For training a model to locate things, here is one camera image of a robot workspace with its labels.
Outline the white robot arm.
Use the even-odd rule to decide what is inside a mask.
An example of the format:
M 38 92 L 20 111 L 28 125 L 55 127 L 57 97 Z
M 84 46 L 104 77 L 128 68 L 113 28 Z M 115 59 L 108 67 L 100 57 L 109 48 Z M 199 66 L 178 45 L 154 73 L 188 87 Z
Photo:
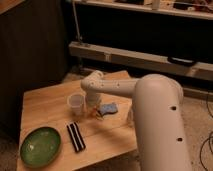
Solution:
M 133 120 L 142 171 L 192 171 L 181 117 L 181 85 L 160 74 L 139 79 L 106 80 L 95 71 L 81 81 L 86 101 L 101 93 L 132 100 Z

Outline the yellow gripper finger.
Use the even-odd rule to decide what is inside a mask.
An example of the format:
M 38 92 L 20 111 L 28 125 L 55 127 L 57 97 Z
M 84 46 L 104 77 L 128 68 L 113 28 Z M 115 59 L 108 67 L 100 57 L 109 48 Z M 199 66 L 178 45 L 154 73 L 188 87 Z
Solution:
M 94 107 L 93 106 L 87 106 L 87 111 L 86 111 L 87 117 L 92 117 L 94 114 Z
M 100 107 L 99 107 L 99 106 L 96 107 L 96 113 L 97 113 L 98 115 L 102 116 L 102 113 L 101 113 L 101 110 L 100 110 Z

